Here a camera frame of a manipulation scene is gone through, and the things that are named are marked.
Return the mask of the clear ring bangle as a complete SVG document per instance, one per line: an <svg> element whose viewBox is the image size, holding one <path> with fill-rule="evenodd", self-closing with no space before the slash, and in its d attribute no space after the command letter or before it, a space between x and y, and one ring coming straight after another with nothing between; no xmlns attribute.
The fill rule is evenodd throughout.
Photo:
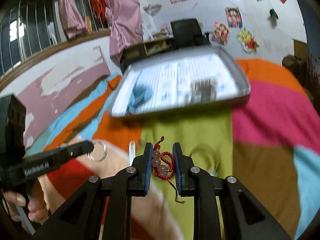
<svg viewBox="0 0 320 240"><path fill-rule="evenodd" d="M102 141L93 141L93 151L87 154L90 161L99 163L106 159L107 157L107 146Z"/></svg>

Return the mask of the clear hair pin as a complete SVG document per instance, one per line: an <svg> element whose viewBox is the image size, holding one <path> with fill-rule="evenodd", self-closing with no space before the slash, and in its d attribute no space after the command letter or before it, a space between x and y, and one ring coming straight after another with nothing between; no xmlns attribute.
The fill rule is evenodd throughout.
<svg viewBox="0 0 320 240"><path fill-rule="evenodd" d="M133 163L134 158L136 157L136 144L134 141L129 143L129 161Z"/></svg>

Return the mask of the colourful striped blanket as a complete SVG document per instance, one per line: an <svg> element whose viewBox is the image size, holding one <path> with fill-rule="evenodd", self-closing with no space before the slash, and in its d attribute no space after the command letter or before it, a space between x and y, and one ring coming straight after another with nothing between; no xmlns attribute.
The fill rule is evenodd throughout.
<svg viewBox="0 0 320 240"><path fill-rule="evenodd" d="M50 210L57 210L90 176L106 178L127 167L131 141L141 154L147 142L164 137L163 151L179 142L196 166L239 179L297 239L319 210L319 114L284 67L259 59L238 64L252 87L245 105L143 123L109 117L107 107L121 77L101 81L28 149L31 155L92 139L107 146L102 162L81 156L40 178Z"/></svg>

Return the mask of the grey tray with paper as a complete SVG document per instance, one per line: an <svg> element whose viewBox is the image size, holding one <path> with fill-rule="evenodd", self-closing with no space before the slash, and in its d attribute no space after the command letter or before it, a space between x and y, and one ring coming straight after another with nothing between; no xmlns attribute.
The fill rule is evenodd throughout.
<svg viewBox="0 0 320 240"><path fill-rule="evenodd" d="M242 105L251 85L220 45L171 51L130 64L108 108L113 118Z"/></svg>

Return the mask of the barred window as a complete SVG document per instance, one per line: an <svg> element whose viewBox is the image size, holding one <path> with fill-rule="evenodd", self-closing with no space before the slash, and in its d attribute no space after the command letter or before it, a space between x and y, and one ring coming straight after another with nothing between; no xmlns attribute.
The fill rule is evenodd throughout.
<svg viewBox="0 0 320 240"><path fill-rule="evenodd" d="M93 0L72 0L88 32L105 31ZM1 75L42 50L80 35L79 25L63 27L58 0L18 0L1 23Z"/></svg>

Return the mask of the wooden desk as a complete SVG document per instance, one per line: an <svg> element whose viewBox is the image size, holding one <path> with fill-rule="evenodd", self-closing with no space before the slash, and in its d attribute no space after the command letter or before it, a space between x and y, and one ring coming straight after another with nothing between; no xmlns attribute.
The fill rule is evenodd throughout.
<svg viewBox="0 0 320 240"><path fill-rule="evenodd" d="M144 41L126 47L120 58L120 70L124 74L130 64L174 49L175 40L172 37Z"/></svg>

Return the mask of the winnie pooh poster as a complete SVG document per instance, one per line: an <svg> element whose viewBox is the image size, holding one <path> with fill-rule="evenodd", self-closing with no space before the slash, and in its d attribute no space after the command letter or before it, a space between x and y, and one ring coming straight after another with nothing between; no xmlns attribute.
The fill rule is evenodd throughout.
<svg viewBox="0 0 320 240"><path fill-rule="evenodd" d="M237 40L243 47L246 53L255 53L259 45L254 39L254 36L246 29L242 28L236 35Z"/></svg>

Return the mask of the cartoon family poster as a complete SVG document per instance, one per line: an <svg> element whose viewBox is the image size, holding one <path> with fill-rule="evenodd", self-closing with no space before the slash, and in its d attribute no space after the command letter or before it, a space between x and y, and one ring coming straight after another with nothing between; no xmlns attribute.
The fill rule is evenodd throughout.
<svg viewBox="0 0 320 240"><path fill-rule="evenodd" d="M226 46L229 39L229 32L227 25L215 22L211 41Z"/></svg>

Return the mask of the pink curtain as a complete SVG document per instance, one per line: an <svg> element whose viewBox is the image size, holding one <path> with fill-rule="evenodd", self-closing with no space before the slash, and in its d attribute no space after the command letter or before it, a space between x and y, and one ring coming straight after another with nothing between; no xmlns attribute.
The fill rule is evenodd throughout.
<svg viewBox="0 0 320 240"><path fill-rule="evenodd" d="M68 38L88 31L73 0L56 0L60 20ZM142 15L139 0L103 0L103 19L110 27L110 58L119 61L123 50L142 42Z"/></svg>

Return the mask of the black office chair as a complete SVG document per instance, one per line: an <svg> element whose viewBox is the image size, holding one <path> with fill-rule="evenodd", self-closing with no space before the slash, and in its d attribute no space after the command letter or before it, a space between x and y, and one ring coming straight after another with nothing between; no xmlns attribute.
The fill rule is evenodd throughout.
<svg viewBox="0 0 320 240"><path fill-rule="evenodd" d="M175 45L178 49L211 45L209 33L203 33L196 18L186 18L170 22Z"/></svg>

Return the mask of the cartoon boy poster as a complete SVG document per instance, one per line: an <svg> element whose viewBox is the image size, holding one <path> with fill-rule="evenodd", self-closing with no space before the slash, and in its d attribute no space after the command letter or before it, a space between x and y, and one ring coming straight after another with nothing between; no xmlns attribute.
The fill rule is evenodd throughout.
<svg viewBox="0 0 320 240"><path fill-rule="evenodd" d="M230 28L242 28L242 18L240 10L237 7L227 7L225 9L227 23Z"/></svg>

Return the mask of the blue wardrobe curtain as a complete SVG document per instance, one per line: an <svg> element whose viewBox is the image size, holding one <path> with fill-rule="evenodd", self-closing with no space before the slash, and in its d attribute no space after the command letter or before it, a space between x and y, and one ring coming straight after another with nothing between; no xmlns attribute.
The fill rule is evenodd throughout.
<svg viewBox="0 0 320 240"><path fill-rule="evenodd" d="M297 0L306 31L308 57L300 68L298 81L313 96L313 106L319 113L319 18L305 0Z"/></svg>

